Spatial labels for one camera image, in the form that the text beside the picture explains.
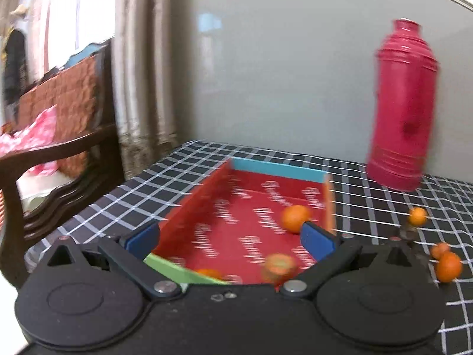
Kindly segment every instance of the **red tray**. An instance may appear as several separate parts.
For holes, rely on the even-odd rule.
[[[332,230],[329,175],[245,160],[225,162],[169,213],[159,224],[155,255],[194,271],[215,269],[224,280],[245,284],[262,282],[261,266],[272,253],[294,257],[299,272],[315,263],[280,218],[285,207],[300,204],[311,208],[313,222]],[[273,175],[281,168],[281,175]]]

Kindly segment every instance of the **floor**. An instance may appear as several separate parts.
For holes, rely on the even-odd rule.
[[[0,343],[4,355],[16,354],[27,343],[15,318],[16,298],[15,288],[0,275]]]

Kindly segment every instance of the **screw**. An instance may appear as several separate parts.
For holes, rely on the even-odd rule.
[[[237,294],[233,293],[232,291],[227,291],[227,292],[225,292],[225,294],[223,296],[225,296],[225,298],[227,298],[227,299],[234,299],[234,298],[237,297],[236,295]]]
[[[172,280],[162,280],[154,284],[154,290],[159,293],[171,293],[177,289],[177,284]]]
[[[216,301],[216,302],[224,301],[224,300],[225,300],[225,296],[223,296],[223,295],[220,294],[220,293],[216,293],[216,294],[210,296],[210,300],[213,300],[213,301]]]
[[[299,293],[305,291],[307,288],[307,284],[304,283],[302,280],[288,280],[283,284],[283,287],[286,291],[290,293]]]

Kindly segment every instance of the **straw hat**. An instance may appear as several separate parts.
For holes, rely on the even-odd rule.
[[[28,13],[28,8],[24,6],[23,4],[18,5],[18,8],[10,12],[12,16],[16,16],[20,18],[25,18],[27,13]]]

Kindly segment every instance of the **blue gripper pad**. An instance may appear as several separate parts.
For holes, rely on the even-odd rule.
[[[120,245],[139,260],[144,260],[158,243],[159,225],[155,220],[120,239]]]
[[[312,222],[305,222],[302,225],[300,242],[318,262],[332,253],[338,246],[335,236]]]

